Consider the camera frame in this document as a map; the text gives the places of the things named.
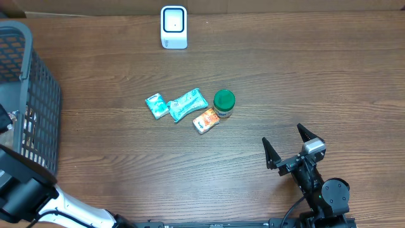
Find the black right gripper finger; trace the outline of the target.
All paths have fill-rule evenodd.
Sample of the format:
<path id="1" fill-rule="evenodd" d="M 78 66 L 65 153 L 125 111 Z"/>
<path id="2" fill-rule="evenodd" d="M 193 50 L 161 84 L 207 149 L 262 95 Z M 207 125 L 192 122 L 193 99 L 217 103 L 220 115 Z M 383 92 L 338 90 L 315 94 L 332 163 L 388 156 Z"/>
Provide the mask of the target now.
<path id="1" fill-rule="evenodd" d="M 276 169 L 277 164 L 282 161 L 281 157 L 274 150 L 273 146 L 267 140 L 267 138 L 263 137 L 262 138 L 262 143 L 263 143 L 263 146 L 264 146 L 264 149 L 265 149 L 266 167 L 267 167 L 267 169 L 272 169 L 272 170 Z"/>
<path id="2" fill-rule="evenodd" d="M 316 139 L 318 138 L 321 142 L 325 142 L 321 137 L 317 136 L 316 134 L 312 133 L 310 130 L 308 130 L 307 128 L 305 128 L 305 126 L 303 126 L 301 123 L 297 124 L 297 129 L 300 133 L 301 139 L 304 143 L 312 140 L 312 139 Z"/>

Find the orange tissue pack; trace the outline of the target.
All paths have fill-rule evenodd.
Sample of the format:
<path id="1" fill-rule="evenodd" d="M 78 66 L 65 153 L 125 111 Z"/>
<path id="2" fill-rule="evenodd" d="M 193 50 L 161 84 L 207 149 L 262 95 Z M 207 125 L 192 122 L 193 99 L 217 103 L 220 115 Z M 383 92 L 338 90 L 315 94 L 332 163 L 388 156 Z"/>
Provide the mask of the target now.
<path id="1" fill-rule="evenodd" d="M 200 134 L 204 134 L 219 123 L 220 118 L 212 108 L 206 110 L 204 113 L 193 119 L 194 127 Z"/>

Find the green lid jar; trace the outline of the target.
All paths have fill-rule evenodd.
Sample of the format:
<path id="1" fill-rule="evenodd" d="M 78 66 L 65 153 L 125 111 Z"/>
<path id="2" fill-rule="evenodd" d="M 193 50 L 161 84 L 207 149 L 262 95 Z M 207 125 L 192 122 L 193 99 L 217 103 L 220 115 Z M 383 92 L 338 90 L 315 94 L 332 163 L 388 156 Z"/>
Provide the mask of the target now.
<path id="1" fill-rule="evenodd" d="M 219 90 L 213 100 L 213 109 L 220 118 L 228 118 L 234 110 L 235 95 L 227 89 Z"/>

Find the teal wet wipes pack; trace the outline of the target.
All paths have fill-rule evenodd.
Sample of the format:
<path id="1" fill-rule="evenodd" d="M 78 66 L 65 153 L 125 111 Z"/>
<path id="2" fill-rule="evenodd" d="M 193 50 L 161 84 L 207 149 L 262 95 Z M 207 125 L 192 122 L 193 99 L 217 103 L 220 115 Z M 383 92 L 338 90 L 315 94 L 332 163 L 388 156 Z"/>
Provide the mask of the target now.
<path id="1" fill-rule="evenodd" d="M 169 101 L 167 103 L 169 113 L 174 119 L 175 123 L 178 123 L 189 113 L 208 107 L 208 102 L 205 100 L 200 92 L 199 88 L 195 88 L 183 96 Z"/>

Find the teal tissue pack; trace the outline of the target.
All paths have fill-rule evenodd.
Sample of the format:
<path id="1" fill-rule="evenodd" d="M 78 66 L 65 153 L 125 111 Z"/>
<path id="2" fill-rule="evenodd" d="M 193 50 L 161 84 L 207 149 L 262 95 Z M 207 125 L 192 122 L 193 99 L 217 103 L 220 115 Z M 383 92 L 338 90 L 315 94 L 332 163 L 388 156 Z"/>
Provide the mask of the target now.
<path id="1" fill-rule="evenodd" d="M 168 106 L 160 93 L 156 93 L 145 100 L 156 120 L 169 113 Z"/>

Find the brown bread bag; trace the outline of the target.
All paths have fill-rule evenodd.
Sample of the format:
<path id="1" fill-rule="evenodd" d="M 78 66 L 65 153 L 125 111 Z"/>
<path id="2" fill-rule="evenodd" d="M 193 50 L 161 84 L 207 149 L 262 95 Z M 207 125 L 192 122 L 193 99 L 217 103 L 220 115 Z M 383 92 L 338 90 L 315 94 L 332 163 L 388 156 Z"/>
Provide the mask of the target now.
<path id="1" fill-rule="evenodd" d="M 10 117 L 12 124 L 8 125 L 8 131 L 11 134 L 11 146 L 13 145 L 13 137 L 15 134 L 15 129 L 16 129 L 16 122 L 17 122 L 17 115 L 19 111 L 12 111 L 8 113 L 8 116 Z M 22 139 L 22 144 L 29 146 L 31 148 L 34 148 L 34 134 L 35 134 L 35 124 L 37 120 L 37 115 L 33 111 L 32 108 L 29 108 L 26 106 L 25 110 L 25 116 L 26 118 L 23 120 L 23 128 L 28 131 L 32 136 L 28 136 L 28 139 L 25 139 L 25 133 L 23 133 L 23 139 Z"/>

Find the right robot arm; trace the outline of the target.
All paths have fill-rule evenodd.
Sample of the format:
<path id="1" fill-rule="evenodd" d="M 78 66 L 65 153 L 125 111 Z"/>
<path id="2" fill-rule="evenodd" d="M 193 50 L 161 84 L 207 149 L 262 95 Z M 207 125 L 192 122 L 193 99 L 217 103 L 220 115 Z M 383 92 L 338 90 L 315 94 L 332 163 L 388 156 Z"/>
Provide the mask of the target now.
<path id="1" fill-rule="evenodd" d="M 269 226 L 356 228 L 355 220 L 346 217 L 349 212 L 349 184 L 340 178 L 323 180 L 316 167 L 325 157 L 325 141 L 300 123 L 297 129 L 303 141 L 301 152 L 286 160 L 281 159 L 267 138 L 262 138 L 266 167 L 277 169 L 280 176 L 291 174 L 302 192 L 302 198 L 289 208 L 283 218 L 269 219 Z"/>

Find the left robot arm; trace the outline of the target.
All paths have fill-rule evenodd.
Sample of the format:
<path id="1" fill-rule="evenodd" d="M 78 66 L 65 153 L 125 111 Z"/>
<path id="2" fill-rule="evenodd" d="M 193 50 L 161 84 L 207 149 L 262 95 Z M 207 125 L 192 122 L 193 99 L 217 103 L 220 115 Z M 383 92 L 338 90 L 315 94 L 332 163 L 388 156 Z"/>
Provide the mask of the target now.
<path id="1" fill-rule="evenodd" d="M 94 208 L 66 194 L 55 176 L 40 164 L 1 145 L 1 220 L 34 226 L 49 222 L 64 227 L 135 227 L 131 221 Z"/>

